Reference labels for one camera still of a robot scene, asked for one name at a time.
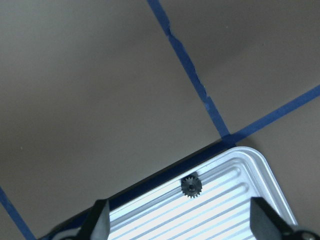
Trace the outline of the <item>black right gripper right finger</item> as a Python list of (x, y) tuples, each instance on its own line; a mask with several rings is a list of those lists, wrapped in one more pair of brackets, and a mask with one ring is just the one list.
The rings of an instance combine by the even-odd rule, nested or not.
[(250, 199), (250, 230), (256, 240), (297, 240), (295, 231), (263, 197)]

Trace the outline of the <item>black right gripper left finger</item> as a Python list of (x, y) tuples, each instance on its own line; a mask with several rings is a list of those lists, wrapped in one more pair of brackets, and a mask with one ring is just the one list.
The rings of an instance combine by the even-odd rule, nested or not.
[(97, 200), (79, 230), (80, 240), (107, 240), (110, 234), (108, 199)]

